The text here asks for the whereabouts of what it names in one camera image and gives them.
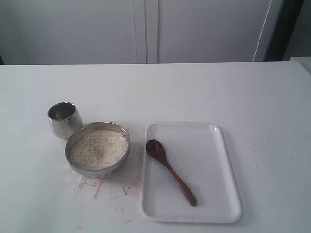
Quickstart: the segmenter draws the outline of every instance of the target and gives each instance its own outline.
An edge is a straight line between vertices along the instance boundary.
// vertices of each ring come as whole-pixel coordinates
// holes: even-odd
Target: stainless steel bowl
[[[80,169],[75,164],[73,164],[70,160],[71,148],[82,137],[86,136],[89,133],[97,131],[97,130],[112,130],[112,131],[117,131],[117,132],[121,133],[126,138],[126,140],[128,142],[127,151],[119,161],[117,161],[115,164],[113,164],[109,167],[105,167],[105,168],[99,169],[99,170],[83,170],[83,169]],[[83,128],[81,128],[80,130],[78,130],[77,132],[75,132],[71,136],[71,138],[67,141],[66,146],[65,146],[65,157],[66,157],[69,165],[72,167],[72,169],[75,170],[76,172],[78,172],[79,174],[81,174],[87,178],[103,179],[104,177],[109,176],[112,171],[120,168],[123,165],[123,163],[126,161],[126,159],[128,157],[128,154],[130,153],[130,147],[131,147],[130,136],[129,136],[128,132],[122,126],[115,124],[115,123],[111,123],[111,122],[96,122],[96,123],[92,123],[92,124],[84,126]]]

